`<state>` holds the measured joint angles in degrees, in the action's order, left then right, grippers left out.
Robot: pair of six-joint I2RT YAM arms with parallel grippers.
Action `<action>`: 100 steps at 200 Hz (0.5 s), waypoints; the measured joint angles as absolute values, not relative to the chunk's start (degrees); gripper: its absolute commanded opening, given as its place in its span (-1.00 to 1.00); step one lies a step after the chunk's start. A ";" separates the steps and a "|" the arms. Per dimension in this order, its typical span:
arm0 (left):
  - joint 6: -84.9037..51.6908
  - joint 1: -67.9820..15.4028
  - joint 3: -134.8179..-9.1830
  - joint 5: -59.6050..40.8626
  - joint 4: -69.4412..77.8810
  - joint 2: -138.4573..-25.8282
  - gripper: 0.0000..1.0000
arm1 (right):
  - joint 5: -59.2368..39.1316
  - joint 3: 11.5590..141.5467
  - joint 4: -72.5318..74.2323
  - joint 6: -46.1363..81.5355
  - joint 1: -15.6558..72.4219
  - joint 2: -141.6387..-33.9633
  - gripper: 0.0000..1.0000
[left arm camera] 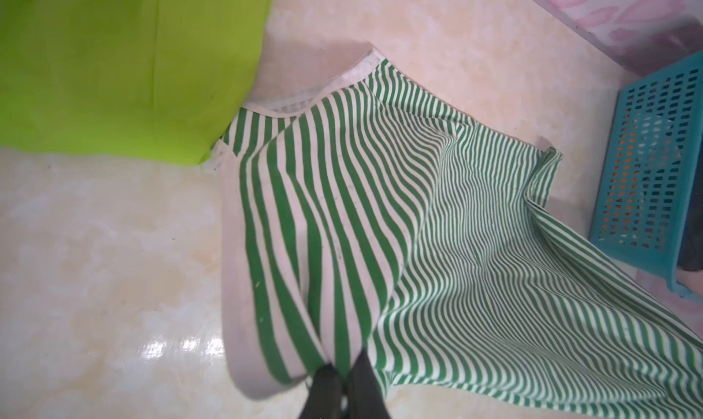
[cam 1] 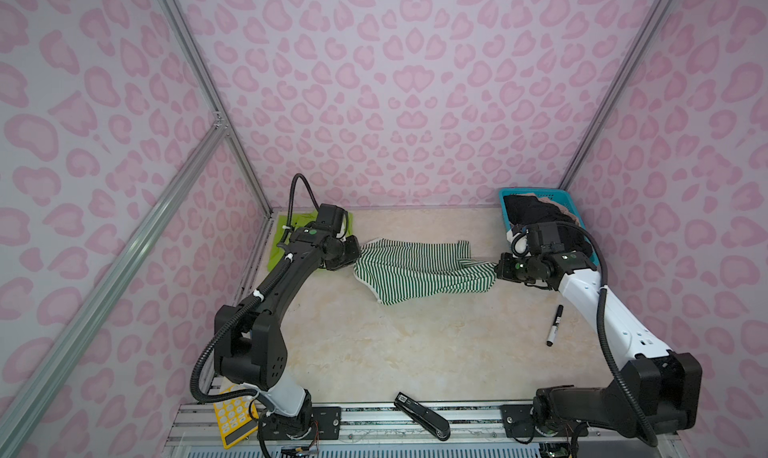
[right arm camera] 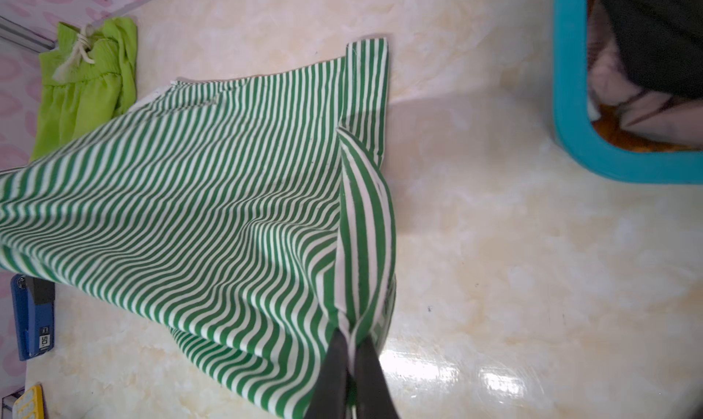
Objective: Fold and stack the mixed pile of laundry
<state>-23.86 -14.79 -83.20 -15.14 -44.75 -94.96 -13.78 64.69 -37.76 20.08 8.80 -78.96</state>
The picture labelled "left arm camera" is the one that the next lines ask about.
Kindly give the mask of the lime green shorts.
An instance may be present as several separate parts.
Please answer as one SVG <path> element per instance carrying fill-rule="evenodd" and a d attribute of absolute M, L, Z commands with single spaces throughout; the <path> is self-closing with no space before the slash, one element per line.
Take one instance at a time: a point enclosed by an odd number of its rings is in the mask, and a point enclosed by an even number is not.
<path fill-rule="evenodd" d="M 197 166 L 250 93 L 273 0 L 1 0 L 1 144 Z"/>

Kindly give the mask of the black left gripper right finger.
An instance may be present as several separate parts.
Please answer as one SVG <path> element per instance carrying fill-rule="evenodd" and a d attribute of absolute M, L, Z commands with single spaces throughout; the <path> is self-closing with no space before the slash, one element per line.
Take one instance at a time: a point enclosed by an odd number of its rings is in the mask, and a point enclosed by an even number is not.
<path fill-rule="evenodd" d="M 347 380 L 347 412 L 351 419 L 390 419 L 367 351 L 363 349 Z"/>

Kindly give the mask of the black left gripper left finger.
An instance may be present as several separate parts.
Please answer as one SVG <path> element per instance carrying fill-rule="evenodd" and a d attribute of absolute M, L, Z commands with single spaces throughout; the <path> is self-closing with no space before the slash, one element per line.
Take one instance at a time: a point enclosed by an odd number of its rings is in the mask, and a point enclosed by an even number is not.
<path fill-rule="evenodd" d="M 343 380 L 328 364 L 318 369 L 299 419 L 341 419 Z"/>

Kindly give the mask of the green white striped shirt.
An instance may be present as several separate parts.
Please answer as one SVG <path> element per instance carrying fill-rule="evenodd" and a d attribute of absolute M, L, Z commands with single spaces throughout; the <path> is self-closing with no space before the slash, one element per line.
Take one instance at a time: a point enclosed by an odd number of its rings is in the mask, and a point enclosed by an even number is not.
<path fill-rule="evenodd" d="M 701 338 L 548 213 L 560 153 L 484 126 L 380 52 L 245 104 L 213 153 L 223 345 L 245 396 L 366 354 L 382 387 L 701 417 Z"/>

